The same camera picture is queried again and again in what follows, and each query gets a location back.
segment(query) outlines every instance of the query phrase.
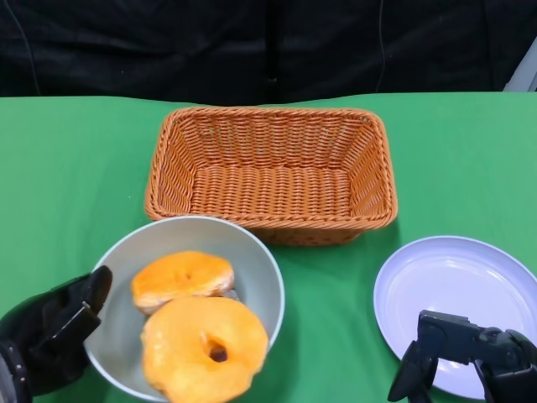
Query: black curtain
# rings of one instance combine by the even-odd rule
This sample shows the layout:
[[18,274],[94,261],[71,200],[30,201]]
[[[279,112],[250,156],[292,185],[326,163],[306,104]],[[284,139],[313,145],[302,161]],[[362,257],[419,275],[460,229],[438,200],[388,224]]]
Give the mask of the black curtain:
[[[0,96],[34,95],[3,1]],[[381,32],[381,0],[7,1],[48,96],[253,105],[377,87],[501,91],[537,37],[527,0],[383,0]]]

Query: glazed donut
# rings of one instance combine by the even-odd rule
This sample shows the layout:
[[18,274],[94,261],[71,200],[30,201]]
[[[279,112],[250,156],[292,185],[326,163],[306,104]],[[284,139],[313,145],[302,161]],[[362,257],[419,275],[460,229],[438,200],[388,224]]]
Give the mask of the glazed donut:
[[164,256],[131,282],[134,305],[151,314],[180,296],[219,296],[233,287],[233,268],[220,257],[196,251]]
[[241,302],[190,296],[156,311],[142,343],[144,376],[168,400],[222,403],[248,390],[269,339]]

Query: woven basket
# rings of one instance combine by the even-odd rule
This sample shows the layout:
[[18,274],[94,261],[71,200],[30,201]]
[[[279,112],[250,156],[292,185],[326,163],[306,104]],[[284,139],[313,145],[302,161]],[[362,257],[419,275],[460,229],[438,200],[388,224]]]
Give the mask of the woven basket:
[[160,132],[145,211],[223,218],[266,243],[349,242],[397,214],[383,123],[357,109],[177,110]]

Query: basket rim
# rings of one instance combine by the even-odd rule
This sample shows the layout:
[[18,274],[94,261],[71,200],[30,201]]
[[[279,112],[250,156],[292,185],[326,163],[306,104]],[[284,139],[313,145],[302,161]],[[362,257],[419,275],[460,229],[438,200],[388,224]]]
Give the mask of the basket rim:
[[[371,118],[375,125],[375,133],[378,136],[381,155],[380,168],[383,172],[383,187],[386,197],[384,199],[384,209],[381,213],[375,215],[275,215],[275,214],[218,214],[199,212],[193,213],[190,211],[170,212],[164,209],[157,203],[158,200],[158,183],[160,179],[160,169],[164,162],[165,151],[168,148],[169,134],[171,128],[177,124],[181,118],[186,118],[191,115],[212,115],[212,116],[238,116],[242,114],[259,114],[259,115],[274,115],[274,114],[293,114],[300,116],[321,115],[321,116],[346,116],[355,114],[357,118]],[[149,181],[146,188],[144,209],[146,214],[152,220],[161,220],[169,217],[177,216],[211,216],[228,220],[246,228],[267,228],[267,229],[350,229],[363,230],[381,228],[390,224],[397,216],[398,202],[395,193],[394,170],[391,163],[388,137],[384,123],[380,117],[368,110],[359,108],[315,108],[315,107],[184,107],[169,113],[164,119],[157,146],[154,151],[154,157],[151,163]]]

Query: bowl rim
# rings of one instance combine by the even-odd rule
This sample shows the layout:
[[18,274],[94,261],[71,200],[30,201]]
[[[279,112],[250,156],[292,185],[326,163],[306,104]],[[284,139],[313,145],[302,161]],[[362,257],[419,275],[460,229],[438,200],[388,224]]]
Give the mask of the bowl rim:
[[[276,278],[278,279],[279,293],[281,295],[280,302],[279,302],[279,312],[278,312],[278,319],[277,319],[277,322],[276,322],[276,327],[274,328],[274,332],[273,332],[272,336],[270,337],[269,344],[268,344],[268,349],[271,349],[273,344],[274,344],[274,342],[276,341],[276,337],[279,334],[279,330],[280,330],[280,328],[282,326],[282,321],[284,320],[284,311],[285,311],[284,279],[283,279],[281,271],[279,269],[278,262],[276,261],[276,259],[272,255],[272,253],[270,252],[269,248],[267,248],[267,246],[263,242],[261,242],[255,235],[253,235],[252,233],[250,233],[248,230],[244,229],[243,227],[238,226],[234,222],[229,222],[227,220],[222,220],[220,218],[208,217],[208,216],[178,216],[178,217],[165,218],[165,219],[158,220],[158,221],[155,221],[155,222],[150,222],[149,224],[146,224],[146,225],[144,225],[144,226],[142,226],[142,227],[140,227],[138,229],[135,229],[131,233],[128,233],[127,235],[122,237],[120,240],[118,240],[113,246],[111,246],[111,248],[109,248],[108,251],[96,263],[96,265],[93,268],[92,272],[97,270],[99,267],[101,267],[102,262],[104,262],[108,258],[108,256],[121,243],[125,242],[127,239],[131,238],[132,236],[136,235],[137,233],[140,233],[140,232],[142,232],[143,230],[145,230],[147,228],[160,225],[160,224],[162,224],[164,222],[180,221],[180,220],[192,220],[192,219],[219,222],[221,224],[225,224],[227,226],[235,228],[235,229],[239,230],[240,232],[242,232],[242,233],[246,234],[247,236],[249,236],[255,243],[258,244],[258,246],[268,256],[268,259],[270,260],[270,263],[275,268],[274,272],[276,274]],[[136,390],[133,390],[133,389],[129,388],[126,385],[123,385],[121,382],[119,382],[118,380],[113,378],[101,366],[101,364],[97,361],[97,359],[95,358],[95,355],[93,354],[93,352],[91,351],[91,349],[87,345],[87,342],[84,342],[84,349],[86,350],[86,354],[87,354],[88,358],[90,359],[91,364],[97,370],[97,372],[99,372],[99,374],[101,374],[108,382],[110,382],[112,385],[116,386],[118,389],[120,389],[123,392],[126,392],[126,393],[128,393],[128,394],[130,394],[130,395],[132,395],[134,397],[137,397],[139,399],[146,400],[146,401],[159,401],[159,402],[166,402],[167,401],[164,397],[146,395],[145,393],[138,392]]]

